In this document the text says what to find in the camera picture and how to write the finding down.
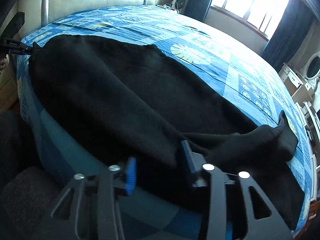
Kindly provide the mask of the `black pants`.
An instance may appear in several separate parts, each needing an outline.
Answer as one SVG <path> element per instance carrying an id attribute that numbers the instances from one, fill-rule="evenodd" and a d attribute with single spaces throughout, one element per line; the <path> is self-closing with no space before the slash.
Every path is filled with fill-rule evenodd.
<path id="1" fill-rule="evenodd" d="M 32 88 L 49 115 L 106 165 L 137 159 L 137 183 L 187 210 L 208 207 L 187 182 L 182 141 L 223 172 L 249 172 L 289 229 L 305 194 L 288 166 L 298 139 L 284 111 L 256 125 L 156 46 L 91 35 L 33 44 Z"/>

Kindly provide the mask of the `white dressing table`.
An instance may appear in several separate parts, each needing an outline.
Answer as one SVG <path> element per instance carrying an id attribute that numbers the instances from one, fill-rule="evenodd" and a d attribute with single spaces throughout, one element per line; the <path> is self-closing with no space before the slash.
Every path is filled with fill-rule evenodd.
<path id="1" fill-rule="evenodd" d="M 279 76 L 289 91 L 292 100 L 299 106 L 300 112 L 305 114 L 306 107 L 304 103 L 313 103 L 319 78 L 307 78 L 299 71 L 291 69 L 289 63 L 283 64 Z"/>

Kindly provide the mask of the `oval vanity mirror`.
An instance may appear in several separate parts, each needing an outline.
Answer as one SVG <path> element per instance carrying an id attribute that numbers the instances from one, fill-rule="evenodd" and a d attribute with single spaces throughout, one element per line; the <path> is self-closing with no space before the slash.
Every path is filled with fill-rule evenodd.
<path id="1" fill-rule="evenodd" d="M 317 83 L 319 82 L 319 72 L 320 72 L 320 52 L 317 51 L 310 59 L 308 59 L 306 65 L 300 70 L 302 77 L 306 80 L 306 82 L 316 90 Z"/>

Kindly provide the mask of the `blue patterned bed sheet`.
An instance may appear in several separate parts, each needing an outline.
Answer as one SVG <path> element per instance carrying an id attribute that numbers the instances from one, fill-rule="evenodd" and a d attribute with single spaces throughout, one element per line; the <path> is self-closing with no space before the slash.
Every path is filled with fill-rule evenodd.
<path id="1" fill-rule="evenodd" d="M 138 45 L 154 44 L 165 55 L 193 71 L 257 125 L 276 126 L 285 112 L 299 143 L 288 166 L 305 194 L 299 209 L 298 235 L 310 210 L 313 170 L 303 118 L 277 72 L 258 54 L 231 36 L 192 18 L 153 5 L 114 6 L 68 12 L 25 34 L 27 45 L 45 45 L 57 35 L 95 35 Z M 34 132 L 44 169 L 60 182 L 75 173 L 103 169 L 47 113 L 29 78 L 27 56 L 17 59 L 21 115 Z"/>

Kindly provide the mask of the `white desk fan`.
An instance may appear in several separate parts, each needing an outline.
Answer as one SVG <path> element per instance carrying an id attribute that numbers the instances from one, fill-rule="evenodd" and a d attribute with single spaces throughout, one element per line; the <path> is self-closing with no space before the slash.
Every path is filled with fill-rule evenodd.
<path id="1" fill-rule="evenodd" d="M 171 9 L 181 11 L 185 6 L 185 0 L 172 0 Z"/>

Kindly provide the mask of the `dark blue right curtain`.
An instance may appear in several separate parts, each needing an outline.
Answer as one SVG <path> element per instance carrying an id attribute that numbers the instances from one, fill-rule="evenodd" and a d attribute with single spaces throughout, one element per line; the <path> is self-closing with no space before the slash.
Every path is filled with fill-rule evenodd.
<path id="1" fill-rule="evenodd" d="M 289 0 L 276 31 L 261 57 L 279 72 L 289 62 L 307 36 L 315 16 L 302 0 Z"/>

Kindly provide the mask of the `bright window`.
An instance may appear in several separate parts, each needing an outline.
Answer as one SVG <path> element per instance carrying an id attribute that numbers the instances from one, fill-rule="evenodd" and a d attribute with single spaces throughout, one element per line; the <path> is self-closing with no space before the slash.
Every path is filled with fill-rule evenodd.
<path id="1" fill-rule="evenodd" d="M 212 0 L 211 6 L 270 40 L 289 0 Z"/>

